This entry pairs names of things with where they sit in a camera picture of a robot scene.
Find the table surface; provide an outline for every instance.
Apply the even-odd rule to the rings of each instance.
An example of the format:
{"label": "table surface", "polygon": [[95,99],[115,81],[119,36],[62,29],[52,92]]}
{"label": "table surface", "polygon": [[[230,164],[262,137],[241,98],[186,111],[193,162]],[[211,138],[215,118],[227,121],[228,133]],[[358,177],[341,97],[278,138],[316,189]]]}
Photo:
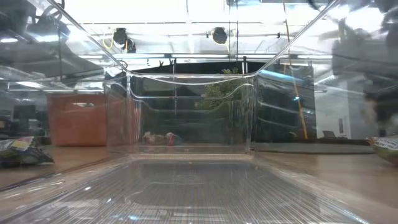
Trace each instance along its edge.
{"label": "table surface", "polygon": [[0,189],[34,179],[43,175],[56,174],[77,169],[109,158],[105,147],[54,147],[45,149],[53,156],[55,164],[22,166],[0,169]]}
{"label": "table surface", "polygon": [[257,156],[304,187],[320,189],[375,223],[398,223],[398,167],[376,154],[260,152]]}

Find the ceiling light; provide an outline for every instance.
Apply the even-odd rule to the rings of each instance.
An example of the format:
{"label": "ceiling light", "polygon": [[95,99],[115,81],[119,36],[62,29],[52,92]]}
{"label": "ceiling light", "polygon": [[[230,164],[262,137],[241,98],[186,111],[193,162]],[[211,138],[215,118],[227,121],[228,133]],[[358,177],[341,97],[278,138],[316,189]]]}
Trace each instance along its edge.
{"label": "ceiling light", "polygon": [[39,42],[55,42],[58,41],[60,38],[58,35],[44,35],[35,37],[35,39]]}
{"label": "ceiling light", "polygon": [[4,39],[0,40],[0,42],[2,42],[2,43],[14,43],[14,42],[17,42],[17,41],[18,40],[15,39],[15,38],[4,38]]}
{"label": "ceiling light", "polygon": [[[273,58],[273,57],[275,57],[275,55],[274,54],[238,55],[238,58],[243,58],[243,57],[247,57],[247,58]],[[287,55],[282,55],[279,58],[287,58]]]}
{"label": "ceiling light", "polygon": [[164,54],[114,54],[114,58],[164,58]]}
{"label": "ceiling light", "polygon": [[42,85],[34,82],[17,82],[17,84],[32,87],[32,88],[43,88]]}
{"label": "ceiling light", "polygon": [[227,54],[173,54],[172,58],[228,58]]}
{"label": "ceiling light", "polygon": [[277,72],[272,72],[272,71],[269,71],[269,70],[261,70],[260,72],[259,72],[259,75],[261,75],[261,76],[272,76],[272,77],[276,77],[276,78],[282,78],[282,79],[285,79],[285,80],[293,80],[293,77],[291,77],[290,75],[285,75],[285,74],[282,74],[282,73],[277,73]]}
{"label": "ceiling light", "polygon": [[301,59],[332,59],[332,55],[299,55],[297,58]]}
{"label": "ceiling light", "polygon": [[[322,11],[326,7],[327,6],[321,6],[321,7],[319,7],[319,10]],[[328,15],[330,17],[332,17],[333,19],[339,19],[339,20],[347,17],[348,14],[349,14],[349,6],[348,5],[334,7],[333,9],[331,9],[328,12]]]}
{"label": "ceiling light", "polygon": [[335,77],[334,75],[329,75],[328,77],[323,78],[323,79],[321,79],[321,80],[315,82],[314,85],[319,85],[319,84],[321,84],[321,83],[323,83],[323,82],[330,81],[330,80],[334,80],[335,78],[336,78],[336,77]]}
{"label": "ceiling light", "polygon": [[102,55],[79,55],[83,59],[102,59]]}

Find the snack bag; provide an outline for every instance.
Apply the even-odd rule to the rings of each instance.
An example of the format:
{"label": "snack bag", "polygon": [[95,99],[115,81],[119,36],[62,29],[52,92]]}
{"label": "snack bag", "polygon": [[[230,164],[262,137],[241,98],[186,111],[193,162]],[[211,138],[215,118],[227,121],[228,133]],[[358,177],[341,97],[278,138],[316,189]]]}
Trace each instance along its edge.
{"label": "snack bag", "polygon": [[0,141],[0,165],[19,166],[27,164],[54,163],[52,156],[39,148],[35,137],[23,137]]}
{"label": "snack bag", "polygon": [[398,136],[373,137],[369,142],[381,158],[398,165]]}
{"label": "snack bag", "polygon": [[159,134],[150,134],[150,132],[146,132],[142,137],[145,144],[154,146],[154,145],[164,145],[167,140],[166,137]]}

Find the clear acrylic enclosure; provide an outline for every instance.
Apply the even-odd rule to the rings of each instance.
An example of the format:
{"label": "clear acrylic enclosure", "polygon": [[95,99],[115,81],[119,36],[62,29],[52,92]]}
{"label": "clear acrylic enclosure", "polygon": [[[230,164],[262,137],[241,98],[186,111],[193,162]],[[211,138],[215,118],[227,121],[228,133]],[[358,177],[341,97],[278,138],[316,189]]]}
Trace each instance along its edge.
{"label": "clear acrylic enclosure", "polygon": [[241,75],[127,75],[105,82],[109,150],[248,152],[253,84]]}
{"label": "clear acrylic enclosure", "polygon": [[398,223],[394,1],[0,1],[0,223]]}

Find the colorful packaging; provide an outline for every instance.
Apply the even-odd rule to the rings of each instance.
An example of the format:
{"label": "colorful packaging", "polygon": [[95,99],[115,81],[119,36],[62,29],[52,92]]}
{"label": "colorful packaging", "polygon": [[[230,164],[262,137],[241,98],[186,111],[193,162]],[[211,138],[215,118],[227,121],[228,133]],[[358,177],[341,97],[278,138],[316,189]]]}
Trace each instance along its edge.
{"label": "colorful packaging", "polygon": [[369,142],[381,158],[398,165],[398,136],[374,137]]}
{"label": "colorful packaging", "polygon": [[20,166],[44,162],[54,163],[54,160],[48,152],[39,148],[35,137],[0,141],[1,166]]}

